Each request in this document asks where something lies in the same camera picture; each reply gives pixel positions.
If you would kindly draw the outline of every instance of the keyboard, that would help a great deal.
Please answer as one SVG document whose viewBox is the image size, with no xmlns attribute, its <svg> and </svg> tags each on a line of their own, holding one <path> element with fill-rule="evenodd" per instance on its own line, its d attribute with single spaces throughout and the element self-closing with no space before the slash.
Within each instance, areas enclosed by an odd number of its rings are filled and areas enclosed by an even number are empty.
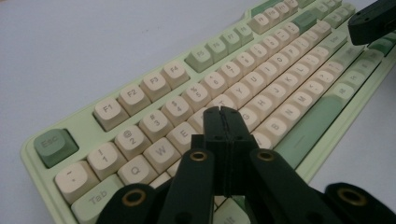
<svg viewBox="0 0 396 224">
<path fill-rule="evenodd" d="M 118 189 L 175 175 L 211 106 L 309 181 L 395 63 L 396 33 L 353 46 L 341 0 L 269 0 L 236 24 L 35 134 L 21 157 L 56 223 L 94 223 Z M 214 223 L 249 223 L 239 197 Z"/>
</svg>

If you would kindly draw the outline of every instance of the green keycap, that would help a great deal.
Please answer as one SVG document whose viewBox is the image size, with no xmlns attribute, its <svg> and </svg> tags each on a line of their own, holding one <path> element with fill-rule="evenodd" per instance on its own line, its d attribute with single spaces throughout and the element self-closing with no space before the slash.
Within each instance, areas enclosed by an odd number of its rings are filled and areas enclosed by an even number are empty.
<svg viewBox="0 0 396 224">
<path fill-rule="evenodd" d="M 282 0 L 268 0 L 266 2 L 264 2 L 263 4 L 251 9 L 251 18 L 253 18 L 254 16 L 256 16 L 259 13 L 264 12 L 265 9 L 267 9 L 268 7 L 273 7 L 274 5 L 280 3 Z"/>
<path fill-rule="evenodd" d="M 331 34 L 319 43 L 319 46 L 325 48 L 330 54 L 335 53 L 347 42 L 347 34 L 334 30 Z"/>
<path fill-rule="evenodd" d="M 224 42 L 229 54 L 242 47 L 241 38 L 234 30 L 224 32 L 220 39 Z"/>
<path fill-rule="evenodd" d="M 111 197 L 123 187 L 117 175 L 111 175 L 72 204 L 79 223 L 95 223 Z"/>
<path fill-rule="evenodd" d="M 35 150 L 48 168 L 58 164 L 78 150 L 73 138 L 64 129 L 52 129 L 39 135 L 35 141 Z"/>
<path fill-rule="evenodd" d="M 322 97 L 275 147 L 294 169 L 343 109 L 336 96 Z"/>
<path fill-rule="evenodd" d="M 206 48 L 209 50 L 210 54 L 213 57 L 214 63 L 220 61 L 223 59 L 225 56 L 228 55 L 227 48 L 225 47 L 225 44 L 219 39 L 219 38 L 214 38 L 212 40 L 209 40 L 206 43 Z"/>
<path fill-rule="evenodd" d="M 393 48 L 393 43 L 390 40 L 380 38 L 369 45 L 369 49 L 376 49 L 387 55 Z"/>
<path fill-rule="evenodd" d="M 235 32 L 241 37 L 242 46 L 253 40 L 253 32 L 250 27 L 244 23 L 235 26 Z"/>
<path fill-rule="evenodd" d="M 317 23 L 317 17 L 311 11 L 306 11 L 292 22 L 300 28 L 301 35 Z"/>
<path fill-rule="evenodd" d="M 200 46 L 190 52 L 186 63 L 200 73 L 213 64 L 213 59 L 209 51 L 204 46 Z"/>
<path fill-rule="evenodd" d="M 304 8 L 308 6 L 309 4 L 313 3 L 315 0 L 298 0 L 298 7 L 299 8 Z"/>
</svg>

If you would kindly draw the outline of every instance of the light green keycap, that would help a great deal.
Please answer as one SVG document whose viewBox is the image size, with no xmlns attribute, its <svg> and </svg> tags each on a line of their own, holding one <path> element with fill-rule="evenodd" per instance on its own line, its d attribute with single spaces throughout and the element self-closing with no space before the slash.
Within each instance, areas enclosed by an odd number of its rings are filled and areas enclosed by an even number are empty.
<svg viewBox="0 0 396 224">
<path fill-rule="evenodd" d="M 275 147 L 294 169 L 343 109 L 336 96 L 322 97 Z"/>
<path fill-rule="evenodd" d="M 248 215 L 232 199 L 227 199 L 213 216 L 213 224 L 250 224 Z"/>
<path fill-rule="evenodd" d="M 262 3 L 261 5 L 254 7 L 250 11 L 251 18 L 253 18 L 254 16 L 256 16 L 259 13 L 264 12 L 264 10 L 267 9 L 268 7 L 273 7 L 274 5 L 276 5 L 280 2 L 282 2 L 282 0 L 268 0 L 268 1 L 265 1 L 264 3 Z"/>
<path fill-rule="evenodd" d="M 319 20 L 323 20 L 330 13 L 330 9 L 323 3 L 318 3 L 311 9 L 311 12 Z"/>
<path fill-rule="evenodd" d="M 238 24 L 233 30 L 239 35 L 242 41 L 242 46 L 253 40 L 253 32 L 250 27 L 244 23 Z"/>
<path fill-rule="evenodd" d="M 72 204 L 79 223 L 95 223 L 111 197 L 123 187 L 117 175 L 111 175 Z"/>
<path fill-rule="evenodd" d="M 241 38 L 234 30 L 224 32 L 220 39 L 224 42 L 229 54 L 242 47 Z"/>
<path fill-rule="evenodd" d="M 300 35 L 317 23 L 317 17 L 311 11 L 305 11 L 292 21 L 300 29 Z"/>
<path fill-rule="evenodd" d="M 228 55 L 225 44 L 219 39 L 214 38 L 206 43 L 206 48 L 213 57 L 213 62 L 216 63 Z"/>
<path fill-rule="evenodd" d="M 78 151 L 73 138 L 64 129 L 52 129 L 39 135 L 34 145 L 38 156 L 48 168 Z"/>
<path fill-rule="evenodd" d="M 385 38 L 380 38 L 370 44 L 369 49 L 376 49 L 387 55 L 391 49 L 393 49 L 394 44 Z"/>
<path fill-rule="evenodd" d="M 330 54 L 334 54 L 347 42 L 347 34 L 341 31 L 334 30 L 331 34 L 320 42 L 318 45 L 329 51 Z"/>
<path fill-rule="evenodd" d="M 315 0 L 298 0 L 298 7 L 299 8 L 304 8 L 308 6 L 309 4 L 313 3 Z"/>
<path fill-rule="evenodd" d="M 204 46 L 200 46 L 190 52 L 186 63 L 200 73 L 213 64 L 213 59 L 209 51 Z"/>
</svg>

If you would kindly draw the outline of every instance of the function key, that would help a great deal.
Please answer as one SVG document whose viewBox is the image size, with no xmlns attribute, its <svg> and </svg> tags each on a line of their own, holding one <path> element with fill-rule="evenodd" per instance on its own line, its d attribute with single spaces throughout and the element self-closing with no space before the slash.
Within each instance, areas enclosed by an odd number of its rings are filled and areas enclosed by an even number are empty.
<svg viewBox="0 0 396 224">
<path fill-rule="evenodd" d="M 213 58 L 209 51 L 204 47 L 193 49 L 186 58 L 186 63 L 196 72 L 201 73 L 213 64 Z"/>
<path fill-rule="evenodd" d="M 228 55 L 227 47 L 218 37 L 209 40 L 205 46 L 207 50 L 209 50 L 210 54 L 213 56 L 214 63 L 220 61 Z"/>
<path fill-rule="evenodd" d="M 110 97 L 96 104 L 93 115 L 106 132 L 112 130 L 129 118 L 121 105 Z"/>
<path fill-rule="evenodd" d="M 187 75 L 186 69 L 178 61 L 166 64 L 161 73 L 171 86 L 172 90 L 190 79 Z"/>
<path fill-rule="evenodd" d="M 39 135 L 35 141 L 35 151 L 47 168 L 50 168 L 78 151 L 67 130 L 52 129 Z"/>
<path fill-rule="evenodd" d="M 128 112 L 129 116 L 134 115 L 151 104 L 147 95 L 134 83 L 120 91 L 119 102 L 125 108 L 126 112 Z"/>
<path fill-rule="evenodd" d="M 246 45 L 253 40 L 253 32 L 248 25 L 241 23 L 236 25 L 233 30 L 241 37 L 242 45 Z"/>
<path fill-rule="evenodd" d="M 171 87 L 159 72 L 154 72 L 144 76 L 140 83 L 140 88 L 146 93 L 151 102 L 160 99 L 166 93 L 171 91 Z"/>
</svg>

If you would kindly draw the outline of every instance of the keycap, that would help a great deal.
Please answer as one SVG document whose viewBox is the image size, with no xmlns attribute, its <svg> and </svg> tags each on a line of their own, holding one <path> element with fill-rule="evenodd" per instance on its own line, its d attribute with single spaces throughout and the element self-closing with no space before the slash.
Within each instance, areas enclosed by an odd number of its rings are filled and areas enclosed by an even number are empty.
<svg viewBox="0 0 396 224">
<path fill-rule="evenodd" d="M 117 134 L 114 142 L 128 161 L 151 145 L 149 139 L 136 125 L 122 130 Z"/>
<path fill-rule="evenodd" d="M 253 32 L 246 24 L 241 23 L 235 26 L 233 30 L 239 35 L 241 38 L 242 46 L 246 45 L 248 42 L 253 40 Z"/>
<path fill-rule="evenodd" d="M 167 101 L 161 111 L 172 122 L 173 126 L 177 126 L 193 114 L 192 108 L 181 96 L 176 96 Z"/>
<path fill-rule="evenodd" d="M 254 16 L 253 19 L 251 19 L 251 21 L 248 23 L 248 25 L 255 33 L 259 35 L 263 34 L 271 27 L 268 18 L 261 13 Z"/>
<path fill-rule="evenodd" d="M 227 90 L 228 85 L 224 77 L 218 72 L 212 72 L 205 76 L 200 82 L 205 89 L 209 92 L 211 98 L 214 98 L 225 90 Z"/>
<path fill-rule="evenodd" d="M 247 74 L 241 79 L 241 82 L 251 90 L 253 95 L 257 95 L 267 86 L 265 79 L 257 72 Z"/>
<path fill-rule="evenodd" d="M 225 46 L 224 42 L 221 41 L 218 37 L 209 40 L 206 43 L 205 47 L 212 55 L 214 63 L 220 61 L 228 55 L 227 47 Z"/>
<path fill-rule="evenodd" d="M 97 103 L 93 114 L 106 132 L 129 118 L 126 111 L 111 97 Z"/>
<path fill-rule="evenodd" d="M 241 71 L 241 68 L 233 62 L 227 62 L 222 65 L 218 69 L 218 73 L 224 77 L 224 79 L 227 81 L 228 86 L 232 86 L 244 75 Z"/>
<path fill-rule="evenodd" d="M 167 180 L 169 180 L 171 176 L 168 173 L 163 173 L 160 176 L 158 176 L 155 180 L 153 180 L 149 185 L 156 189 L 158 188 L 161 184 L 165 183 Z"/>
<path fill-rule="evenodd" d="M 198 134 L 198 132 L 188 122 L 182 122 L 166 135 L 166 138 L 177 148 L 180 154 L 184 154 L 191 148 L 191 136 L 193 134 Z"/>
<path fill-rule="evenodd" d="M 302 34 L 317 23 L 317 17 L 311 11 L 305 11 L 292 22 L 298 26 L 300 34 Z"/>
<path fill-rule="evenodd" d="M 87 161 L 100 180 L 116 173 L 126 163 L 117 147 L 107 142 L 88 154 Z"/>
<path fill-rule="evenodd" d="M 214 224 L 248 224 L 248 215 L 232 199 L 227 199 L 213 216 Z"/>
<path fill-rule="evenodd" d="M 143 155 L 145 155 L 158 174 L 161 174 L 180 158 L 178 151 L 166 138 L 161 138 L 153 143 L 143 152 Z"/>
<path fill-rule="evenodd" d="M 234 30 L 224 32 L 220 39 L 224 42 L 229 54 L 242 47 L 242 40 Z"/>
<path fill-rule="evenodd" d="M 207 110 L 207 107 L 202 107 L 200 110 L 195 112 L 187 122 L 191 125 L 191 127 L 198 132 L 199 134 L 204 133 L 204 111 Z"/>
<path fill-rule="evenodd" d="M 114 193 L 123 187 L 117 175 L 111 175 L 72 204 L 79 223 L 95 223 Z"/>
<path fill-rule="evenodd" d="M 40 134 L 34 142 L 35 151 L 50 168 L 78 151 L 78 146 L 65 129 L 52 129 Z"/>
<path fill-rule="evenodd" d="M 162 74 L 172 90 L 190 79 L 186 69 L 178 61 L 172 61 L 166 64 L 163 67 Z"/>
<path fill-rule="evenodd" d="M 204 107 L 211 99 L 209 92 L 200 83 L 189 86 L 181 96 L 189 103 L 194 112 Z"/>
<path fill-rule="evenodd" d="M 230 89 L 224 92 L 224 94 L 230 97 L 230 99 L 236 104 L 237 108 L 241 108 L 242 105 L 247 103 L 253 97 L 250 89 L 242 82 L 233 84 Z"/>
<path fill-rule="evenodd" d="M 55 183 L 64 199 L 72 204 L 88 190 L 99 184 L 99 180 L 86 161 L 77 161 L 62 169 L 55 176 Z"/>
<path fill-rule="evenodd" d="M 117 171 L 117 174 L 125 185 L 148 184 L 158 176 L 154 168 L 142 155 L 128 161 Z"/>
<path fill-rule="evenodd" d="M 147 95 L 136 84 L 130 84 L 120 91 L 119 103 L 132 116 L 151 104 Z"/>
<path fill-rule="evenodd" d="M 139 128 L 151 142 L 166 136 L 174 126 L 169 119 L 159 110 L 153 110 L 139 122 Z"/>
<path fill-rule="evenodd" d="M 186 63 L 196 72 L 201 73 L 213 64 L 213 58 L 210 52 L 204 47 L 193 49 L 186 58 Z"/>
<path fill-rule="evenodd" d="M 140 88 L 148 96 L 151 102 L 160 99 L 165 96 L 166 93 L 171 91 L 171 87 L 159 72 L 145 75 L 140 83 Z"/>
</svg>

